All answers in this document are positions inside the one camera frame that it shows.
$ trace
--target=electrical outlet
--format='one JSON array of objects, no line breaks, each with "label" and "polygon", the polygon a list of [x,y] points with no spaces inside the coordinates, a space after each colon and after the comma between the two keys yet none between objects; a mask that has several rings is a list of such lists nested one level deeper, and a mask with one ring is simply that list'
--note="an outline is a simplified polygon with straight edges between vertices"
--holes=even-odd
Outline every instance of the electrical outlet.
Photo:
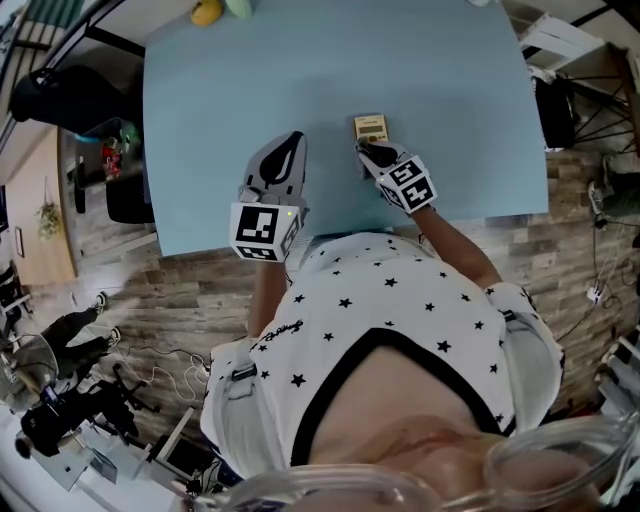
[{"label": "electrical outlet", "polygon": [[587,299],[589,299],[594,304],[598,304],[602,299],[602,290],[599,290],[597,287],[592,286],[587,290]]}]

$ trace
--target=light blue tabletop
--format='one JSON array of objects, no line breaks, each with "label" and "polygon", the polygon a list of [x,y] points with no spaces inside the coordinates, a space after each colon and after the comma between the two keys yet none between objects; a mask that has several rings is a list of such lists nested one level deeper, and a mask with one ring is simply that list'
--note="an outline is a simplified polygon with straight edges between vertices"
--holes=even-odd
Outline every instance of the light blue tabletop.
[{"label": "light blue tabletop", "polygon": [[308,235],[404,225],[360,181],[353,117],[382,113],[420,155],[446,218],[546,212],[535,98],[497,2],[254,0],[253,18],[188,16],[148,45],[144,130],[163,254],[226,247],[250,156],[308,140]]}]

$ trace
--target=shirt sleeve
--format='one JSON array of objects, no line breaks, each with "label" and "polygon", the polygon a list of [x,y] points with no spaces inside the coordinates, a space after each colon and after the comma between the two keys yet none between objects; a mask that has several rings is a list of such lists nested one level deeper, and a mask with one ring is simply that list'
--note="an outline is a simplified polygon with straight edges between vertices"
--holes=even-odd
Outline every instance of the shirt sleeve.
[{"label": "shirt sleeve", "polygon": [[505,319],[500,341],[509,365],[516,431],[535,428],[560,391],[564,351],[524,288],[498,283],[486,288],[485,293]]}]

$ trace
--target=black chair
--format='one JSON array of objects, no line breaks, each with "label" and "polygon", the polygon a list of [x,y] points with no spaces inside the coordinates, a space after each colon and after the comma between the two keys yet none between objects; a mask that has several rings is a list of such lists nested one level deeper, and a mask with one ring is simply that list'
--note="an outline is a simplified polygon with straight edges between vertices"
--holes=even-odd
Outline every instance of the black chair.
[{"label": "black chair", "polygon": [[18,122],[34,119],[78,135],[113,118],[136,122],[136,110],[126,96],[85,66],[61,71],[44,68],[22,77],[11,95],[9,110]]},{"label": "black chair", "polygon": [[144,197],[144,176],[132,176],[107,183],[107,212],[114,222],[150,224],[155,222],[153,208]]}]

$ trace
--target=black bag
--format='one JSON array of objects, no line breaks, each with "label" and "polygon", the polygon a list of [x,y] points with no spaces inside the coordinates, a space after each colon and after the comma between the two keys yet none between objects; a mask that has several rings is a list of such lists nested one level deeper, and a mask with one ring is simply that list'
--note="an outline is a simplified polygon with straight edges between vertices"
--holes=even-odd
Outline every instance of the black bag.
[{"label": "black bag", "polygon": [[536,102],[544,140],[550,148],[571,148],[576,136],[571,111],[571,91],[564,80],[547,84],[539,78],[536,82]]},{"label": "black bag", "polygon": [[79,135],[113,118],[131,119],[126,97],[85,66],[43,68],[24,76],[9,110],[16,121],[34,119]]}]

